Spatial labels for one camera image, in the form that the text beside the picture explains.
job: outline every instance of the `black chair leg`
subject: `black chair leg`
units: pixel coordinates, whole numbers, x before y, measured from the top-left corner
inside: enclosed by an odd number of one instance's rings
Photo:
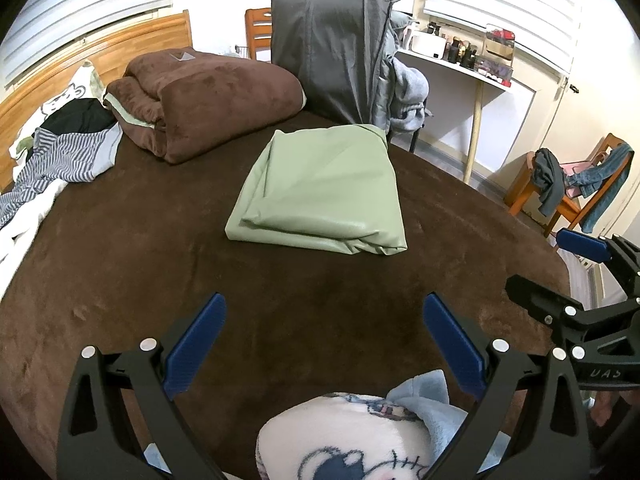
[[[419,135],[420,135],[420,128],[414,131],[414,136],[411,138],[411,146],[409,146],[409,153],[413,153],[415,151],[415,143],[418,141]]]

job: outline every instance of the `orange wooden chair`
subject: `orange wooden chair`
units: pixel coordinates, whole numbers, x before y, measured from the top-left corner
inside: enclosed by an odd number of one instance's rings
[[[247,9],[244,13],[244,27],[249,57],[255,59],[256,49],[271,46],[271,9]]]
[[[589,160],[595,161],[599,153],[606,152],[608,148],[614,149],[623,142],[625,141],[615,137],[613,134],[607,135],[602,143],[596,147],[593,153],[591,153]],[[516,177],[516,180],[513,181],[513,184],[507,194],[504,196],[504,203],[510,207],[509,214],[512,216],[516,216],[521,211],[522,207],[525,205],[527,200],[529,200],[533,192],[540,193],[540,190],[531,181],[534,156],[534,152],[527,153],[526,160],[520,170],[520,173]],[[602,198],[607,189],[609,189],[611,184],[615,182],[617,177],[630,162],[631,154],[627,155],[618,170],[602,183],[600,189],[593,194],[584,207],[580,207],[577,198],[569,198],[567,195],[564,195],[562,197],[562,202],[558,208],[556,208],[556,212],[545,228],[545,238],[551,234],[554,226],[561,216],[565,217],[570,222],[569,229],[576,227],[578,222],[580,222],[591,208],[598,203],[598,200]]]

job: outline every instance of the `blue gripper pad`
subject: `blue gripper pad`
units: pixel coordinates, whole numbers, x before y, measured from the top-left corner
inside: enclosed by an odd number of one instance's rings
[[[434,292],[424,298],[422,318],[453,371],[460,389],[480,400],[486,390],[484,360],[456,318]]]
[[[582,233],[569,231],[569,229],[560,229],[556,233],[556,243],[561,249],[583,256],[597,264],[611,259],[606,242]]]
[[[225,323],[226,303],[214,294],[200,310],[164,362],[162,387],[169,399],[186,392]]]

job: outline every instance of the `white table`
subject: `white table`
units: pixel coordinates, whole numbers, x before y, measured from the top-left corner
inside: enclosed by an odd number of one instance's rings
[[[476,100],[474,102],[474,119],[471,125],[471,140],[469,141],[469,154],[466,158],[466,166],[465,166],[465,176],[463,177],[463,182],[468,184],[471,181],[471,173],[474,168],[474,162],[476,161],[476,151],[478,150],[478,139],[480,137],[480,121],[482,120],[482,94],[484,91],[484,85],[491,85],[496,88],[499,88],[503,92],[509,92],[510,88],[500,83],[495,82],[493,79],[489,79],[488,77],[475,72],[474,70],[470,70],[468,68],[461,67],[458,64],[450,63],[449,61],[443,59],[437,59],[435,57],[423,56],[422,54],[418,54],[413,50],[406,50],[401,48],[398,50],[402,54],[407,54],[408,56],[417,57],[419,59],[425,59],[432,63],[445,66],[450,70],[455,70],[456,72],[460,72],[466,74],[470,77],[473,77],[476,80]]]

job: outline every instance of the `brown bedspread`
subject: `brown bedspread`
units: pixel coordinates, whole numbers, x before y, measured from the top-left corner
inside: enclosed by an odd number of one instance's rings
[[[184,55],[190,57],[179,60]],[[172,164],[288,119],[303,105],[302,86],[287,70],[191,47],[135,57],[107,93],[132,116],[153,125],[129,124],[114,111],[124,133]]]
[[[328,125],[303,112],[280,127]],[[548,330],[503,286],[517,272],[567,294],[560,257],[502,206],[395,146],[407,251],[349,256],[229,241],[226,220],[273,130],[180,166],[123,138],[113,169],[56,200],[0,304],[0,402],[50,474],[81,349],[134,348],[213,291],[226,297],[227,322],[176,402],[220,467],[244,480],[258,478],[260,427],[325,392],[385,395],[443,367],[452,402],[471,407],[422,324],[432,290],[490,335],[548,349]]]

